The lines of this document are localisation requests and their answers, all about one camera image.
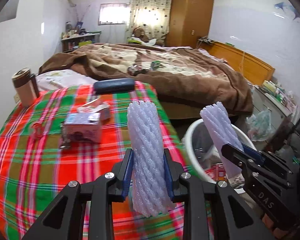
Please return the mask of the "red snack package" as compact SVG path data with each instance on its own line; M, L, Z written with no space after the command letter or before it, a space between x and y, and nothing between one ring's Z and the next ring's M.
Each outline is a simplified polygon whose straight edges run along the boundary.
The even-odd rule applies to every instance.
M226 171L222 163L214 164L210 168L205 169L204 171L214 181L228 181L226 177Z

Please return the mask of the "white foam fruit net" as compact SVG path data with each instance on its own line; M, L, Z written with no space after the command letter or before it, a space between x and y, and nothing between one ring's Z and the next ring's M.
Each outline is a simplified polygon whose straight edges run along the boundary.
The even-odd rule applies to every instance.
M131 102L127 126L133 150L133 209L145 217L168 213L175 205L168 196L164 177L164 144L156 105Z

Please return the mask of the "purple milk carton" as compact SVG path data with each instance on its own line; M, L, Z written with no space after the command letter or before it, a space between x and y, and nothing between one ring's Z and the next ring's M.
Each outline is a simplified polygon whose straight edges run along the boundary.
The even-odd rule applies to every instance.
M101 142L100 113L71 113L63 122L63 131L70 141Z

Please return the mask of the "pink strawberry milk carton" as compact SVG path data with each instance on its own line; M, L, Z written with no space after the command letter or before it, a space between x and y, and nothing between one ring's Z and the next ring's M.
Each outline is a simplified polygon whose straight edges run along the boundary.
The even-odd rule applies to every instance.
M104 102L100 97L90 101L77 109L78 113L100 113L100 119L110 119L110 105Z

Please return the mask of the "white round trash bin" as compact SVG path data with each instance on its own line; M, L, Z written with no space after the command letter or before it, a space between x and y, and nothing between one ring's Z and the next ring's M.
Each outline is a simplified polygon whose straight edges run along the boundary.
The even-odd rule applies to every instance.
M202 119L196 120L189 126L182 142L186 159L194 174L203 181L215 183L216 181L211 179L204 170L222 161Z

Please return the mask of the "white side cabinet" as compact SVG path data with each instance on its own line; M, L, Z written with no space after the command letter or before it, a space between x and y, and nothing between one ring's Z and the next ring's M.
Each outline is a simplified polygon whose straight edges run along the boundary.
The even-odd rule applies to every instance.
M291 112L286 106L281 104L275 97L269 94L264 88L254 85L251 90L251 94L253 98L254 115L257 115L259 112L267 109L271 111L271 127L273 129L273 133L270 136L270 138L273 137L275 132L283 125L285 121L290 121L293 119L294 113Z

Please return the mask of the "plaid red green tablecloth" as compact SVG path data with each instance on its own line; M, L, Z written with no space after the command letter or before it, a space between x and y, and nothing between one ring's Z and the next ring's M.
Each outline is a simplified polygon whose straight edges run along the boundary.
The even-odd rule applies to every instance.
M155 89L142 82L130 93L102 96L110 119L102 125L99 144L79 142L60 149L61 123L92 98L91 85L45 91L30 108L16 106L5 121L0 130L0 231L6 239L21 239L69 181L93 181L123 159L130 148L127 107L132 101L156 105L165 148L193 172Z

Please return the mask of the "wooden headboard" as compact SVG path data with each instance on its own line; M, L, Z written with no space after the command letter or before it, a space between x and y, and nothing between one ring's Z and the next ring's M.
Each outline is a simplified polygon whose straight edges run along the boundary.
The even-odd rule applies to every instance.
M201 46L210 55L225 60L230 67L240 72L253 85L260 86L265 80L269 81L275 72L275 68L261 59L227 44L204 42Z

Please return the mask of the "brown fleece blanket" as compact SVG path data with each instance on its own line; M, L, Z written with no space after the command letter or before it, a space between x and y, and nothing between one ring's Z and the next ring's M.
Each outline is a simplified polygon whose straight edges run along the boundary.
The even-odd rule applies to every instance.
M151 62L157 60L161 65L152 71ZM135 64L149 72L129 75L127 68ZM198 49L95 43L53 55L38 73L64 69L98 81L131 77L153 86L162 102L203 108L220 101L230 115L250 116L253 112L251 89L243 75Z

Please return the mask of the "floral white pillow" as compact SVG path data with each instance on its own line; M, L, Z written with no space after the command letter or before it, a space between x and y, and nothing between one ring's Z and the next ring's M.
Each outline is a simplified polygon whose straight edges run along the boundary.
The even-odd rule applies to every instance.
M53 70L36 76L39 91L57 90L72 86L93 85L96 80L70 69Z

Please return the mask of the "brown beige thermos cup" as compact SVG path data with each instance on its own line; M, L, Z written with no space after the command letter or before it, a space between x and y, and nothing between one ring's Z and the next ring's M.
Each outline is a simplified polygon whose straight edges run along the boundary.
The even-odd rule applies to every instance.
M23 68L12 76L12 83L23 107L30 107L40 97L36 75Z

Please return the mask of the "small green box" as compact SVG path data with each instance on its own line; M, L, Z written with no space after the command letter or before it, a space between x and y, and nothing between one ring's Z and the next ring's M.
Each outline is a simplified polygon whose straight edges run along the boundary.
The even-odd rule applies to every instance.
M152 70L152 71L155 71L155 70L157 70L159 67L160 67L160 65L161 65L161 62L160 61L152 61L151 62L151 66L150 66L150 69Z

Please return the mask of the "brown teddy bear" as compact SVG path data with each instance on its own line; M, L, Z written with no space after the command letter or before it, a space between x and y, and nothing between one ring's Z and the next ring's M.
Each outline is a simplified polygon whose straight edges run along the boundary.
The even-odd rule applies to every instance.
M137 27L133 30L133 36L139 38L142 42L149 42L149 37L141 27Z

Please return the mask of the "wooden wardrobe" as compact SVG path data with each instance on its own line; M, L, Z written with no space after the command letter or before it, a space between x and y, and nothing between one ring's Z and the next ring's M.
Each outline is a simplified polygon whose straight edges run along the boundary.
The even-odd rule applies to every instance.
M166 46L195 48L209 34L214 0L172 0Z

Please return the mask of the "patterned window curtain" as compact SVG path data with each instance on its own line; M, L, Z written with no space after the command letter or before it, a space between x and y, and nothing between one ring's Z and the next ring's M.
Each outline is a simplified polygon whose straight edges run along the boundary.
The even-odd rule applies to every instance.
M149 38L164 42L169 33L172 0L130 0L126 37L140 27Z

